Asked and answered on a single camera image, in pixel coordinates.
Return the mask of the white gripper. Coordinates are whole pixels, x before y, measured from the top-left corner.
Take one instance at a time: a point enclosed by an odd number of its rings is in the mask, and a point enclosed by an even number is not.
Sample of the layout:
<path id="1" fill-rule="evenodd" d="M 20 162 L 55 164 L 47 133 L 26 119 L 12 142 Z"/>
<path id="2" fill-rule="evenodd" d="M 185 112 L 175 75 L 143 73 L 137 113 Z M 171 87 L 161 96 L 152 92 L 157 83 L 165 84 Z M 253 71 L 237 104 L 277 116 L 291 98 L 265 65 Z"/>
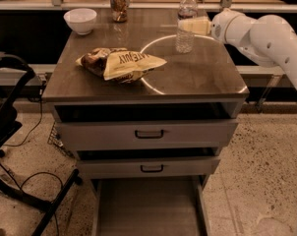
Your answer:
<path id="1" fill-rule="evenodd" d="M 178 28 L 198 35 L 208 35 L 225 44 L 239 44 L 244 37 L 245 27 L 242 21 L 245 15 L 224 9 L 211 21 L 208 17 L 196 17 L 178 22 Z"/>

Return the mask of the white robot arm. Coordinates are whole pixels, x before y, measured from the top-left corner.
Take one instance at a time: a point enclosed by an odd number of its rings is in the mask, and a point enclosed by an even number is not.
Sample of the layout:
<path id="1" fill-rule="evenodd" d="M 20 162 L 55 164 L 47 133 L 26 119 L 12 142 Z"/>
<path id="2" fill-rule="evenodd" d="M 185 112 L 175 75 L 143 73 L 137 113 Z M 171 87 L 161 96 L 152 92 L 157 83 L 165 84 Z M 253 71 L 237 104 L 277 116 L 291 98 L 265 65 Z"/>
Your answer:
<path id="1" fill-rule="evenodd" d="M 225 10 L 220 39 L 263 53 L 297 88 L 297 35 L 276 16 Z M 239 126 L 204 191 L 212 236 L 297 236 L 297 103 L 243 106 Z"/>

